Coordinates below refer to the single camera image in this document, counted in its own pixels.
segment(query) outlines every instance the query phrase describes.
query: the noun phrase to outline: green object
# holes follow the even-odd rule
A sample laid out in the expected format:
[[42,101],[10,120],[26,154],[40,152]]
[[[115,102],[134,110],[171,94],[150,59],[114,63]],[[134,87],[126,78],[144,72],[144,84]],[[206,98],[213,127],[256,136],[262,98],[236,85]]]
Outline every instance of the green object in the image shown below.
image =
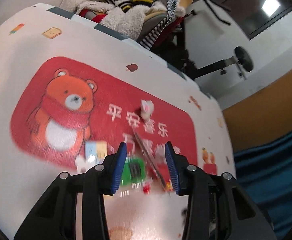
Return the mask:
[[146,178],[145,163],[141,158],[128,157],[121,176],[121,185],[140,183]]

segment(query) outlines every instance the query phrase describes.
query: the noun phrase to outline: white rabbit figurine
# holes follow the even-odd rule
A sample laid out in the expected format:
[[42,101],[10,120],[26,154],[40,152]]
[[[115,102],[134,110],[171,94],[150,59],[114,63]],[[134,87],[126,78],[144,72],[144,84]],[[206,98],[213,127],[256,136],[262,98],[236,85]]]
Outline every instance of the white rabbit figurine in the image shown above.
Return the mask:
[[154,112],[154,103],[151,100],[142,100],[140,109],[140,116],[144,121],[147,121],[151,117],[151,114]]

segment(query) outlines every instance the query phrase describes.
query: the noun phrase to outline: blue curtain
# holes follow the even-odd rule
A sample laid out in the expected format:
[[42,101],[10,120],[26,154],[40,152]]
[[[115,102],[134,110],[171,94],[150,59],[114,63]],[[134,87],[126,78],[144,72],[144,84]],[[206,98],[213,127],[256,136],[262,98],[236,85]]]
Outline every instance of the blue curtain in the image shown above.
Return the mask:
[[282,239],[292,227],[292,132],[234,157],[239,184],[267,209]]

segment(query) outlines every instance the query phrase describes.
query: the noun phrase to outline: orange bear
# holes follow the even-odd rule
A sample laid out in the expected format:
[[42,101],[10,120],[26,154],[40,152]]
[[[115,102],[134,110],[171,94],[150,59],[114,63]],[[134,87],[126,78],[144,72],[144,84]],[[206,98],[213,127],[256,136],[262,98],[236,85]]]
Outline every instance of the orange bear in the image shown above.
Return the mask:
[[39,107],[27,120],[32,142],[42,149],[78,155],[91,137],[89,117],[96,90],[94,81],[71,76],[66,69],[57,70]]

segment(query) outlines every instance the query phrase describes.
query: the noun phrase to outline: silver screw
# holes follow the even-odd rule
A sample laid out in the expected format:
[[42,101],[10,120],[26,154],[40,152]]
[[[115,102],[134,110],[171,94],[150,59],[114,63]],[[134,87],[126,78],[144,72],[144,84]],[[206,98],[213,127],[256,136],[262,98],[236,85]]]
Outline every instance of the silver screw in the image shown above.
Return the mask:
[[224,177],[224,179],[231,179],[233,176],[230,174],[230,173],[228,173],[228,172],[226,172],[226,173],[224,173],[223,174],[223,177]]
[[104,168],[105,168],[105,166],[102,164],[98,164],[95,166],[95,170],[97,170],[97,171],[102,171]]
[[195,165],[188,165],[187,170],[189,171],[195,171],[197,168]]
[[61,179],[66,179],[66,178],[68,177],[68,173],[67,173],[67,172],[63,172],[63,173],[61,173],[61,174],[59,175],[59,177],[60,177]]

